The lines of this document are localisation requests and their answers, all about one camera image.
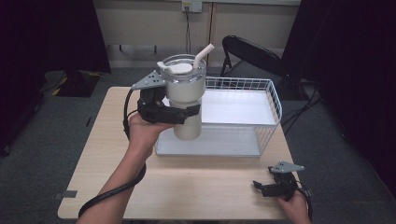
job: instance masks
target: wire basket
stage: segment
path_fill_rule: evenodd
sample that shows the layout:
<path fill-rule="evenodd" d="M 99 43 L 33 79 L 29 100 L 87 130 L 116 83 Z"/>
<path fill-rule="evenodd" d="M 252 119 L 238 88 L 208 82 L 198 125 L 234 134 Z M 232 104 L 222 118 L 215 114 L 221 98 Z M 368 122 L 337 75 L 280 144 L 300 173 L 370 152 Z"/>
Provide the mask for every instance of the wire basket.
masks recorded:
<path fill-rule="evenodd" d="M 282 118 L 270 79 L 207 77 L 202 132 L 192 141 L 161 133 L 157 155 L 260 157 Z"/>

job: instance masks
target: black curtain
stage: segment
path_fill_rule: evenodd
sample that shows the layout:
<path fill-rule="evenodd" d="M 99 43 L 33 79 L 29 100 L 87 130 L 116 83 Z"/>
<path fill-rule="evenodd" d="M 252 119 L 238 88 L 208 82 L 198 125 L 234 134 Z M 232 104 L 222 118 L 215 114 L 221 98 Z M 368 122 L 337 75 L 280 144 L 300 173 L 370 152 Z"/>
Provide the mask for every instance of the black curtain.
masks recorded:
<path fill-rule="evenodd" d="M 92 0 L 0 3 L 0 155 L 33 113 L 45 74 L 110 73 Z"/>
<path fill-rule="evenodd" d="M 396 196 L 396 1 L 303 0 L 282 58 Z"/>

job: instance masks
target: dark wall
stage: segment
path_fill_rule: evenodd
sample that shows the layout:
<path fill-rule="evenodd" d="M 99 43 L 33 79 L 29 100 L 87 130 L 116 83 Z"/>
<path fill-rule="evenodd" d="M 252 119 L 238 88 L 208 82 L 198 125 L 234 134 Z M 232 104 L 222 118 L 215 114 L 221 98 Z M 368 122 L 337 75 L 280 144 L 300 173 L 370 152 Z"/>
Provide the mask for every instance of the dark wall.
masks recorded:
<path fill-rule="evenodd" d="M 396 196 L 396 2 L 320 2 L 303 0 L 284 63 L 296 79 L 319 83 L 347 138 Z M 301 39 L 310 22 L 317 26 Z"/>

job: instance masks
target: hand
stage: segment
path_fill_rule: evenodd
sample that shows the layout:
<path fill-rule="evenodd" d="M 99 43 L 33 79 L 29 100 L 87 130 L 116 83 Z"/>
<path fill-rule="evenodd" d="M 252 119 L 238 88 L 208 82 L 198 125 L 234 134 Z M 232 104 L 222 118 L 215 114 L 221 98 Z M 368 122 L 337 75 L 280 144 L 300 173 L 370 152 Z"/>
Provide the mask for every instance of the hand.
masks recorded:
<path fill-rule="evenodd" d="M 134 114 L 129 118 L 130 142 L 128 150 L 143 150 L 142 154 L 145 159 L 152 154 L 152 148 L 157 141 L 160 133 L 166 129 L 175 127 L 175 124 L 166 123 L 149 123 L 140 117 L 140 114 Z"/>
<path fill-rule="evenodd" d="M 286 202 L 284 198 L 275 197 L 276 201 L 285 211 L 286 216 L 294 224 L 307 224 L 311 223 L 308 216 L 308 209 L 304 195 L 296 190 L 293 197 Z"/>

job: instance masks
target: black cable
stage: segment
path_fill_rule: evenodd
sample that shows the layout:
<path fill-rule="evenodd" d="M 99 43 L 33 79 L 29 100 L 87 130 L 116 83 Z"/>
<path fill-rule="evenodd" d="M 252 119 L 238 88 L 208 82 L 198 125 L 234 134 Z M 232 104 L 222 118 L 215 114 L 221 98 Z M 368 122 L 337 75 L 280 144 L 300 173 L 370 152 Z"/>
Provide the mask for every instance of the black cable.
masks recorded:
<path fill-rule="evenodd" d="M 309 217 L 309 220 L 310 220 L 311 223 L 312 223 L 312 214 L 314 213 L 314 211 L 313 211 L 313 208 L 312 208 L 311 200 L 308 199 L 308 196 L 305 194 L 305 192 L 304 192 L 303 190 L 301 190 L 301 189 L 297 189 L 297 190 L 298 190 L 301 194 L 303 194 L 303 196 L 305 197 L 306 204 L 308 205 L 308 217 Z"/>
<path fill-rule="evenodd" d="M 124 184 L 118 188 L 112 189 L 112 190 L 105 192 L 103 194 L 100 194 L 100 195 L 90 199 L 89 201 L 87 201 L 84 205 L 82 205 L 81 209 L 79 209 L 78 217 L 81 217 L 85 211 L 87 211 L 89 208 L 96 205 L 97 203 L 103 201 L 104 199 L 107 199 L 107 198 L 112 197 L 116 194 L 119 194 L 119 193 L 135 186 L 136 184 L 138 184 L 145 176 L 146 170 L 147 170 L 147 166 L 145 164 L 143 166 L 143 168 L 140 170 L 139 175 L 135 179 L 133 179 L 131 182 Z"/>
<path fill-rule="evenodd" d="M 132 92 L 134 92 L 132 90 L 132 88 L 128 91 L 128 94 L 126 95 L 125 98 L 125 104 L 124 104 L 124 109 L 123 109 L 123 121 L 122 121 L 122 125 L 124 127 L 124 132 L 126 134 L 126 137 L 129 139 L 129 120 L 128 120 L 128 104 L 129 104 L 129 100 L 131 99 L 131 95 Z"/>
<path fill-rule="evenodd" d="M 186 52 L 191 54 L 191 37 L 190 37 L 190 18 L 189 18 L 189 7 L 184 7 L 186 11 L 186 20 L 187 20 L 187 31 L 186 31 Z"/>
<path fill-rule="evenodd" d="M 305 184 L 303 184 L 302 182 L 300 182 L 298 180 L 296 180 L 296 182 L 301 185 L 302 189 L 304 189 L 304 191 L 306 193 L 306 196 L 307 196 L 308 200 L 311 201 L 311 195 L 312 195 L 311 190 Z"/>
<path fill-rule="evenodd" d="M 290 118 L 288 118 L 286 121 L 281 122 L 281 125 L 284 126 L 287 123 L 289 123 L 292 119 L 294 119 L 294 121 L 291 123 L 291 125 L 289 126 L 289 128 L 284 132 L 284 134 L 286 135 L 289 130 L 291 129 L 291 127 L 294 125 L 294 123 L 297 121 L 297 119 L 309 108 L 311 108 L 312 106 L 316 105 L 318 102 L 321 101 L 321 98 L 317 99 L 314 103 L 311 104 L 312 100 L 315 97 L 316 92 L 318 91 L 318 85 L 315 87 L 314 92 L 312 93 L 311 97 L 308 99 L 307 103 L 300 109 L 298 110 L 292 110 L 291 112 L 295 112 L 294 115 L 292 115 Z"/>
<path fill-rule="evenodd" d="M 132 88 L 129 90 L 126 98 L 125 98 L 125 104 L 124 104 L 124 109 L 123 109 L 123 126 L 124 126 L 124 131 L 129 139 L 129 121 L 128 121 L 128 117 L 136 112 L 137 110 L 132 111 L 131 113 L 128 114 L 128 104 L 129 104 L 129 100 L 131 99 L 131 95 L 132 95 Z M 132 181 L 130 181 L 129 183 L 126 183 L 118 188 L 109 190 L 105 193 L 102 193 L 92 199 L 90 199 L 89 201 L 87 201 L 84 205 L 82 205 L 82 207 L 80 208 L 79 212 L 78 212 L 78 217 L 81 217 L 82 214 L 84 214 L 85 211 L 87 211 L 89 208 L 91 208 L 92 206 L 94 206 L 95 204 L 109 198 L 112 197 L 116 194 L 119 194 L 121 192 L 124 192 L 127 189 L 132 188 L 133 186 L 135 186 L 136 184 L 138 184 L 143 177 L 146 174 L 146 170 L 147 170 L 147 166 L 146 164 L 144 164 L 143 168 L 140 170 L 139 174 L 137 175 L 137 177 L 135 179 L 133 179 Z"/>
<path fill-rule="evenodd" d="M 290 119 L 288 119 L 283 125 L 285 125 L 287 122 L 289 122 L 292 118 L 294 118 L 294 121 L 291 123 L 291 125 L 289 126 L 289 128 L 285 131 L 285 135 L 288 134 L 289 130 L 291 129 L 291 127 L 294 125 L 294 123 L 297 121 L 297 119 L 309 108 L 311 108 L 312 106 L 316 105 L 317 103 L 319 103 L 321 101 L 321 98 L 317 99 L 314 103 L 312 103 L 312 105 L 308 105 L 306 108 L 304 108 L 304 110 L 300 111 L 299 113 L 297 113 L 296 115 L 294 115 L 293 117 L 291 117 Z"/>

